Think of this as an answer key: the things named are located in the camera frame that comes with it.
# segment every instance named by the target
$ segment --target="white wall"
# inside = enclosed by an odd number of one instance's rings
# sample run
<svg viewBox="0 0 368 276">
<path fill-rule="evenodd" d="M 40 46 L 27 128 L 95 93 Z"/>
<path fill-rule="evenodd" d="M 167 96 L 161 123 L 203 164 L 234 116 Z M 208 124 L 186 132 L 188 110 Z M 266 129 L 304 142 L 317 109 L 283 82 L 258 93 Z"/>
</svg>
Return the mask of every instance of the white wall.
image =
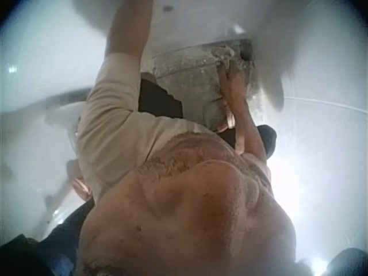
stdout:
<svg viewBox="0 0 368 276">
<path fill-rule="evenodd" d="M 366 30 L 339 1 L 280 3 L 253 39 L 279 136 L 273 186 L 298 258 L 330 260 L 367 249 Z"/>
</svg>

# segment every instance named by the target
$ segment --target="fingers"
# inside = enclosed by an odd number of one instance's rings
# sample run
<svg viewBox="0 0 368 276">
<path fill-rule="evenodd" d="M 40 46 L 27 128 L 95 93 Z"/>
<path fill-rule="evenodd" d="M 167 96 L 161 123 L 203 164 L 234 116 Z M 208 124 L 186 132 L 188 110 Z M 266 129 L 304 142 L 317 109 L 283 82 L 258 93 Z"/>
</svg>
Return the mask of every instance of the fingers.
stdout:
<svg viewBox="0 0 368 276">
<path fill-rule="evenodd" d="M 223 62 L 217 63 L 217 74 L 218 74 L 218 79 L 220 81 L 220 86 L 223 87 L 223 85 L 228 82 L 226 67 Z"/>
<path fill-rule="evenodd" d="M 239 67 L 237 66 L 236 62 L 234 60 L 230 60 L 230 66 L 229 66 L 229 79 L 233 78 L 237 74 L 241 73 Z"/>
</svg>

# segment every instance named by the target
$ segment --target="bright light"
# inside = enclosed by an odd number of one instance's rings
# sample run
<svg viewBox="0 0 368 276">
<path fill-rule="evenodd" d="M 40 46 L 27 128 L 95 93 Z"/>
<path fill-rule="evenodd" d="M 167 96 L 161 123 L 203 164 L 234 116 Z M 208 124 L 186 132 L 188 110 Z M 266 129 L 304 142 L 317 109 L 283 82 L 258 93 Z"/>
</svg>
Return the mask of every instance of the bright light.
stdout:
<svg viewBox="0 0 368 276">
<path fill-rule="evenodd" d="M 11 66 L 11 67 L 9 67 L 9 73 L 15 73 L 15 72 L 17 72 L 17 67 L 16 66 Z"/>
<path fill-rule="evenodd" d="M 326 272 L 328 262 L 321 260 L 320 258 L 315 258 L 312 260 L 312 270 L 315 276 L 321 276 Z"/>
<path fill-rule="evenodd" d="M 245 30 L 243 29 L 242 26 L 238 25 L 237 23 L 234 24 L 233 26 L 234 28 L 234 32 L 237 34 L 237 35 L 240 35 L 242 33 L 245 33 Z"/>
</svg>

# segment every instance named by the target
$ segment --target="man's hand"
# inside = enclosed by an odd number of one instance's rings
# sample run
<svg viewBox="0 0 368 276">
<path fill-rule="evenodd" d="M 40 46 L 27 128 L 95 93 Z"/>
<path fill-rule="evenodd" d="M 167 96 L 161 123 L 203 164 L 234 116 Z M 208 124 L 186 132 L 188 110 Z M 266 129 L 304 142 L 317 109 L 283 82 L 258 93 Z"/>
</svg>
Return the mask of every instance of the man's hand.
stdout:
<svg viewBox="0 0 368 276">
<path fill-rule="evenodd" d="M 217 73 L 221 93 L 230 110 L 234 112 L 237 105 L 239 105 L 239 101 L 244 102 L 247 95 L 245 74 L 234 61 L 230 62 L 228 72 L 224 63 L 220 63 L 217 66 Z"/>
<path fill-rule="evenodd" d="M 142 57 L 152 20 L 153 0 L 124 0 L 116 12 L 106 45 L 110 53 Z"/>
<path fill-rule="evenodd" d="M 217 66 L 220 90 L 236 124 L 235 151 L 241 155 L 253 154 L 266 163 L 266 153 L 257 127 L 246 102 L 246 78 L 235 62 L 230 62 L 229 71 L 222 63 Z"/>
</svg>

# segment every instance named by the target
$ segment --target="person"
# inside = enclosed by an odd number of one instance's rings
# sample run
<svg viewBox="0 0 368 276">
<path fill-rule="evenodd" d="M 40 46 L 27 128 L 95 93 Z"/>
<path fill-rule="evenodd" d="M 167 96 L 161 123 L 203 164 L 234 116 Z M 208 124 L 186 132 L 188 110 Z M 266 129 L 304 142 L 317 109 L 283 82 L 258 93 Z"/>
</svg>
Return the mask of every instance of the person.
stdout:
<svg viewBox="0 0 368 276">
<path fill-rule="evenodd" d="M 140 109 L 152 6 L 131 0 L 118 9 L 79 123 L 80 169 L 96 206 L 80 234 L 75 275 L 294 271 L 295 230 L 273 196 L 236 64 L 218 65 L 235 148 L 204 126 Z"/>
</svg>

